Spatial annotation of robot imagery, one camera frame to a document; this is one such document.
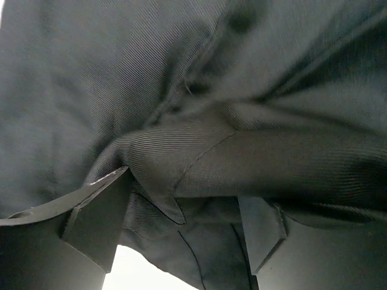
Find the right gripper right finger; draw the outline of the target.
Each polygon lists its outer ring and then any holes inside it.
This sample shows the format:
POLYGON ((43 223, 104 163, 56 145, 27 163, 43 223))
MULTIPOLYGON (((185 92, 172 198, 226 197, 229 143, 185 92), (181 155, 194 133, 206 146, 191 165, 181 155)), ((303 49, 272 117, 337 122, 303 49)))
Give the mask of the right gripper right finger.
POLYGON ((260 289, 385 289, 386 214, 334 205, 238 200, 260 289))

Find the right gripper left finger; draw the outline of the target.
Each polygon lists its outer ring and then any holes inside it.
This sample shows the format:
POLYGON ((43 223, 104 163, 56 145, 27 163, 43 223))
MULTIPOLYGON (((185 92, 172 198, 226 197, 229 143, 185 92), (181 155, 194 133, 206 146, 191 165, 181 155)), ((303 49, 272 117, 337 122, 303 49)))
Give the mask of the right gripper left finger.
POLYGON ((102 289, 129 203, 122 167, 1 220, 1 289, 102 289))

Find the black skirt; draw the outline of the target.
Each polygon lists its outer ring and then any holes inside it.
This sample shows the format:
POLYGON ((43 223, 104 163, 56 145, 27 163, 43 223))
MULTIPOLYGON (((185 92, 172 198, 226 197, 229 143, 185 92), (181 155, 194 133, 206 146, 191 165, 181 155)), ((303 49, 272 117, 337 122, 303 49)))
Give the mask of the black skirt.
POLYGON ((385 1, 5 1, 1 217, 119 167, 120 243, 256 289, 237 199, 386 210, 385 1))

